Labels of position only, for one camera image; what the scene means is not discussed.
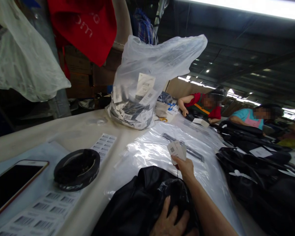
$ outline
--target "black tape roll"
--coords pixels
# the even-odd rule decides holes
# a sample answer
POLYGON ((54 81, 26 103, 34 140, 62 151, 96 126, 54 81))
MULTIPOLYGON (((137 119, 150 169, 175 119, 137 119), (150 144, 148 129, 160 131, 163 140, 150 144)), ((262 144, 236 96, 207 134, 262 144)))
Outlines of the black tape roll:
POLYGON ((62 191, 73 192, 88 186, 99 172, 100 156, 92 149, 80 149, 66 155, 57 164, 54 181, 62 191))

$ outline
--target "pink apron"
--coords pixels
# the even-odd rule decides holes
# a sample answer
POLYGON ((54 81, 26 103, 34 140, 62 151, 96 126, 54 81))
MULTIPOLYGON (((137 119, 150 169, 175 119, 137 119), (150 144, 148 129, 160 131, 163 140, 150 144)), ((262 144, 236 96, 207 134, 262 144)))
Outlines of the pink apron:
POLYGON ((248 114, 248 117, 246 118, 246 120, 244 121, 247 125, 250 125, 252 127, 256 127, 256 128, 259 128, 259 125, 261 123, 261 119, 255 121, 255 120, 252 120, 250 119, 250 111, 249 111, 249 114, 248 114))

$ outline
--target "blue shirt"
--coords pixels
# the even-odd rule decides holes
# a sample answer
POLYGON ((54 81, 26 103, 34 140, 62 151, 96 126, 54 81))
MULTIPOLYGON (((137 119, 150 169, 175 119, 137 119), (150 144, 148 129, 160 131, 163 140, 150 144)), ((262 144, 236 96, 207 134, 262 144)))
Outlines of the blue shirt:
MULTIPOLYGON (((245 120, 247 119, 247 117, 249 115, 249 112, 250 112, 250 117, 249 118, 251 120, 255 120, 255 121, 258 121, 259 120, 259 119, 255 119, 253 117, 253 109, 249 109, 249 108, 245 108, 245 109, 241 109, 241 110, 235 111, 232 115, 239 117, 242 121, 245 122, 245 120)), ((258 128, 260 130, 262 130, 262 128, 263 128, 263 119, 261 119, 261 122, 260 122, 260 125, 259 125, 258 128)))

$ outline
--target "hand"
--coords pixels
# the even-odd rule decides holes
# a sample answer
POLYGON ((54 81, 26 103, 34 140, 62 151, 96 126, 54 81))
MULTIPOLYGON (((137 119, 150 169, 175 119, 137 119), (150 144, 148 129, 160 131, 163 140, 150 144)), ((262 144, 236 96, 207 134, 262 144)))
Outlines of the hand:
POLYGON ((187 114, 189 114, 189 111, 187 109, 183 110, 183 116, 186 117, 187 114))
POLYGON ((184 181, 196 180, 196 177, 194 176, 194 173, 193 173, 192 160, 187 158, 184 161, 176 156, 171 156, 171 157, 177 163, 175 167, 181 171, 181 175, 183 176, 184 181))
MULTIPOLYGON (((165 199, 161 215, 151 230, 150 236, 182 236, 185 232, 189 220, 189 212, 185 211, 179 222, 174 225, 177 218, 178 207, 174 206, 167 217, 169 204, 170 196, 165 199)), ((186 236, 196 235, 199 235, 199 232, 194 228, 186 236)))

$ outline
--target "scissors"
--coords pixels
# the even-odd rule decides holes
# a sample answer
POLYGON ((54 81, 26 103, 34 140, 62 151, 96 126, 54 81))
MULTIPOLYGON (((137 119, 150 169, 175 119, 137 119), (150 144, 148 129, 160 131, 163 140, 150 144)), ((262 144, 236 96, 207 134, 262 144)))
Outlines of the scissors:
POLYGON ((158 120, 155 120, 155 121, 164 121, 164 122, 167 122, 168 120, 166 118, 159 118, 158 120))

